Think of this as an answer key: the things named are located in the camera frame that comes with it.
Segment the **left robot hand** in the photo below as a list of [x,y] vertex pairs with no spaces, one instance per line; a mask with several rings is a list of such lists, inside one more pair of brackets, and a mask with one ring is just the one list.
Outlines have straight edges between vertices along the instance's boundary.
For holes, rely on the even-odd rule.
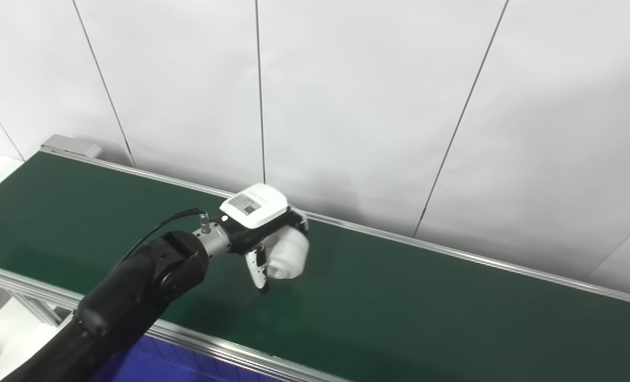
[[293,280],[304,272],[308,217],[273,186],[257,183],[226,199],[214,221],[228,253],[244,258],[261,293],[268,292],[270,280]]

